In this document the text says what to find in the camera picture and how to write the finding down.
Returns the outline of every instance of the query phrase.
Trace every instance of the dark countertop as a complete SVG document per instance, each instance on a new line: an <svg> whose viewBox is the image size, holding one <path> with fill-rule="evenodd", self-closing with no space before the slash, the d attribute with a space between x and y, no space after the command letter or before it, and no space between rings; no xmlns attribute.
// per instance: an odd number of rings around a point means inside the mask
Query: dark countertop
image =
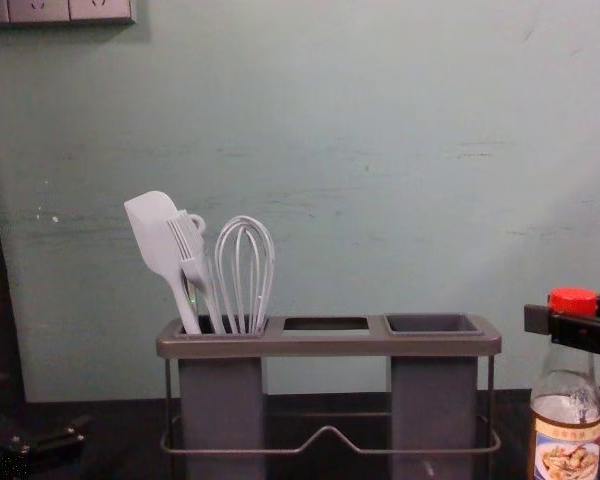
<svg viewBox="0 0 600 480"><path fill-rule="evenodd" d="M496 392L495 426L503 446L493 459L494 480L525 479L530 427L528 398L528 391ZM344 401L342 397L329 395L269 397L268 443L298 446L307 433L330 423L350 432L361 446L381 448L386 446L388 438L387 416L382 413L386 411L387 400L384 394L353 394ZM295 416L307 410L322 413ZM364 418L349 415L361 410L377 415ZM167 457L158 445L165 427L162 400L28 404L11 414L33 433L62 427L80 415L93 417L81 464L37 475L32 480L168 479ZM318 440L302 457L271 461L269 472L270 478L285 480L388 477L385 459L356 457L330 437Z"/></svg>

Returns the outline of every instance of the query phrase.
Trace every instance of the gray container compartment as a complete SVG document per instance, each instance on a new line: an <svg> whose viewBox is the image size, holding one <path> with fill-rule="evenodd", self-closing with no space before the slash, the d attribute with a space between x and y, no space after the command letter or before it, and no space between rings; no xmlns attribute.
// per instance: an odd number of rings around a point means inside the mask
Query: gray container compartment
<svg viewBox="0 0 600 480"><path fill-rule="evenodd" d="M229 451L187 456L188 480L265 479L263 455L230 451L264 448L261 360L277 356L389 357L391 450L373 454L391 455L392 480L470 480L477 359L490 357L492 385L501 337L484 318L457 313L271 317L259 337L185 335L175 320L156 346L167 361L178 359L184 448ZM394 452L422 449L466 452Z"/></svg>

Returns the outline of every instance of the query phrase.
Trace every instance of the light green wall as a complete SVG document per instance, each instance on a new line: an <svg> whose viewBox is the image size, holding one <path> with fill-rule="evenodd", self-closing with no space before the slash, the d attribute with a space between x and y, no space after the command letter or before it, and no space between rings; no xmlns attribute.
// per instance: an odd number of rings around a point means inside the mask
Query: light green wall
<svg viewBox="0 0 600 480"><path fill-rule="evenodd" d="M600 1L161 0L130 28L0 32L30 400L162 395L176 309L122 207L152 189L214 234L269 226L272 313L479 313L498 386L526 386L546 340L523 304L600 289ZM384 375L352 365L353 389Z"/></svg>

